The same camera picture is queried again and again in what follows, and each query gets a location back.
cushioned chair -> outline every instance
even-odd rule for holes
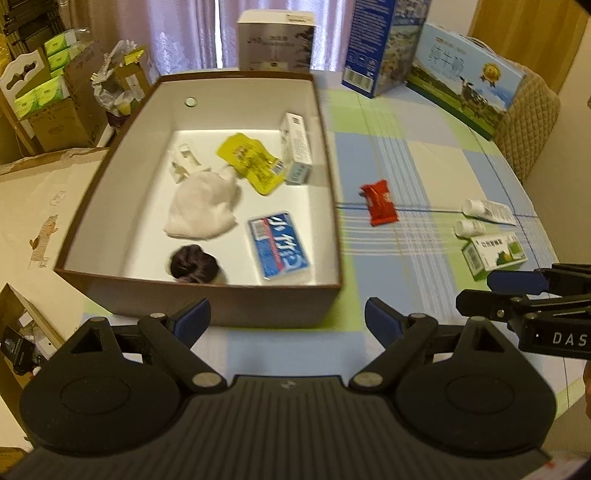
[[[494,141],[523,183],[554,128],[560,99],[536,72],[511,63],[526,75],[497,127]]]

green tissue pack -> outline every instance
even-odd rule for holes
[[[39,108],[51,105],[52,103],[61,102],[63,99],[70,96],[63,76],[42,83],[35,88],[35,92],[37,92]]]
[[[28,93],[25,93],[20,98],[14,100],[16,107],[16,115],[19,120],[26,116],[37,112],[47,105],[61,102],[68,98],[70,92],[66,86],[63,76],[59,76],[42,83]]]
[[[64,75],[64,69],[66,67],[62,67],[60,69],[54,70],[53,72],[51,72],[51,78],[55,78],[55,77],[59,77],[60,75]]]
[[[39,100],[37,99],[37,92],[35,90],[33,89],[14,100],[15,113],[19,120],[39,110]]]
[[[47,40],[43,44],[43,48],[45,49],[45,54],[51,57],[78,42],[89,44],[91,41],[92,35],[90,34],[90,30],[87,28],[73,28]]]
[[[65,50],[70,45],[73,45],[78,40],[76,39],[76,30],[68,30],[50,38],[45,42],[43,47],[48,57],[55,55],[59,51]]]
[[[49,62],[49,68],[53,72],[54,70],[60,69],[68,65],[76,56],[85,49],[85,45],[83,43],[75,43],[72,46],[68,47],[65,50],[62,50],[55,55],[47,57],[47,61]]]

pink curtain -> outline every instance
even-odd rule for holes
[[[73,27],[90,27],[109,48],[148,45],[162,74],[216,66],[214,0],[69,1]]]
[[[312,65],[314,70],[340,70],[344,64],[353,0],[219,0],[222,59],[225,67],[238,66],[236,22],[244,10],[271,8],[314,12],[316,31]]]

white tube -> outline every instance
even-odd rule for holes
[[[489,222],[517,225],[513,212],[503,203],[489,200],[466,200],[462,203],[462,213],[467,217],[480,218]]]
[[[486,225],[478,220],[458,220],[453,227],[453,232],[461,238],[472,238],[484,235]]]

screw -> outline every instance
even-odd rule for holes
[[[297,384],[293,380],[288,380],[286,382],[280,383],[280,385],[281,385],[281,388],[285,388],[286,390],[289,390],[290,388],[294,388]]]
[[[219,385],[222,382],[222,377],[215,372],[201,372],[194,375],[192,381],[193,385],[197,387],[210,388]]]
[[[376,372],[361,372],[353,377],[353,381],[360,387],[377,387],[382,384],[384,378]]]

